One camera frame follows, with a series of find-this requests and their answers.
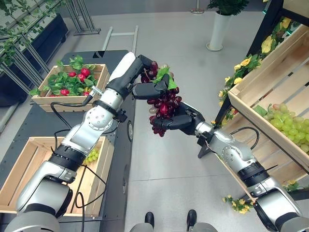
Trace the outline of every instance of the trouser leg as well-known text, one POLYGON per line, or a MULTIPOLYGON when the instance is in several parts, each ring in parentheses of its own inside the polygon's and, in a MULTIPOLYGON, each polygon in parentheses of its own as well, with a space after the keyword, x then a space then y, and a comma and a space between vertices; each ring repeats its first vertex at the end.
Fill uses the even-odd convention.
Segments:
POLYGON ((130 232, 153 232, 154 229, 149 223, 139 223, 133 226, 130 232))
POLYGON ((212 225, 208 223, 196 223, 192 232, 218 232, 212 225))

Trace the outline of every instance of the bunch of red grapes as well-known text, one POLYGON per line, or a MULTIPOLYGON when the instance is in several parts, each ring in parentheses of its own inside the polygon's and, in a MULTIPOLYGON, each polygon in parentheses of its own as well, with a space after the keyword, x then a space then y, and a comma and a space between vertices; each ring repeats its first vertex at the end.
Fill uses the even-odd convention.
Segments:
MULTIPOLYGON (((158 71, 159 67, 157 62, 152 61, 150 69, 144 69, 143 73, 141 74, 141 82, 148 83, 152 80, 155 80, 158 71)), ((174 80, 174 74, 169 72, 169 75, 174 80)), ((149 113, 155 114, 149 117, 150 124, 153 125, 153 120, 155 118, 170 119, 174 116, 175 110, 179 107, 179 103, 182 101, 181 96, 176 96, 178 93, 179 88, 176 87, 174 89, 168 90, 158 99, 147 100, 147 103, 152 105, 152 108, 149 109, 149 113)), ((165 129, 156 128, 155 126, 152 127, 152 130, 154 131, 154 134, 159 134, 161 137, 163 137, 166 132, 165 129)))

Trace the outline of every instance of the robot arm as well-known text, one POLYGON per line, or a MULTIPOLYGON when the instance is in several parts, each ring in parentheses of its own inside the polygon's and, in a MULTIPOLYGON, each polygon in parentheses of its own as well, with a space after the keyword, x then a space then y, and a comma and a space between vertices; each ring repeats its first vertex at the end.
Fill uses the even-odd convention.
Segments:
POLYGON ((303 232, 309 229, 309 219, 301 217, 299 206, 280 183, 269 176, 248 145, 214 129, 205 122, 200 112, 186 103, 180 104, 176 114, 169 120, 155 119, 153 124, 159 128, 180 129, 188 135, 195 135, 199 145, 206 145, 216 153, 244 182, 248 192, 258 198, 254 208, 269 231, 303 232))
POLYGON ((88 102, 95 94, 100 95, 99 100, 93 103, 94 107, 85 113, 81 124, 70 130, 50 159, 39 167, 24 187, 16 204, 18 215, 7 226, 7 232, 26 229, 59 231, 56 218, 66 212, 72 199, 72 190, 66 183, 75 180, 77 169, 113 120, 125 121, 125 111, 120 109, 124 99, 131 92, 138 99, 151 99, 167 91, 168 76, 157 84, 134 86, 135 79, 144 68, 150 67, 151 62, 144 56, 136 58, 133 53, 128 53, 110 76, 104 92, 92 87, 88 102))

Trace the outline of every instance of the black table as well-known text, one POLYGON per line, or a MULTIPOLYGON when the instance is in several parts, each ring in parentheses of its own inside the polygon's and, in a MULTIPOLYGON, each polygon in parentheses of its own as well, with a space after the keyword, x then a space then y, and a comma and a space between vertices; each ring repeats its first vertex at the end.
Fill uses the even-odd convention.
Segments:
MULTIPOLYGON (((62 61, 64 64, 68 64, 70 58, 79 54, 83 57, 84 63, 106 64, 109 73, 112 73, 127 52, 126 50, 118 50, 68 53, 62 61)), ((124 123, 119 124, 116 131, 115 149, 99 216, 85 218, 85 232, 124 231, 132 151, 132 142, 128 137, 127 127, 129 123, 132 125, 134 123, 135 100, 129 95, 121 107, 126 110, 128 118, 124 123)), ((84 112, 62 112, 60 114, 71 125, 76 125, 81 123, 84 112)), ((0 164, 0 186, 3 186, 28 137, 53 136, 55 131, 61 129, 66 129, 66 126, 54 113, 47 113, 34 104, 0 164)), ((65 133, 59 133, 59 136, 65 136, 65 133)), ((1 215, 0 232, 4 231, 13 217, 15 215, 1 215)), ((59 222, 61 231, 80 231, 81 229, 81 217, 62 217, 59 222)))

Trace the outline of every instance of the robotic hand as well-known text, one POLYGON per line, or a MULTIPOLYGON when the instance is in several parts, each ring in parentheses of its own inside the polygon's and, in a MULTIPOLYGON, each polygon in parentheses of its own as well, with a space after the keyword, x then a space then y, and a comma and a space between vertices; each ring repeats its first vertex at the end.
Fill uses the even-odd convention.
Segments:
POLYGON ((200 146, 207 146, 216 153, 244 182, 248 192, 258 198, 254 208, 269 231, 304 232, 309 229, 309 219, 301 216, 299 206, 280 183, 268 175, 248 145, 216 130, 192 106, 181 102, 174 117, 155 119, 153 125, 195 135, 200 146))

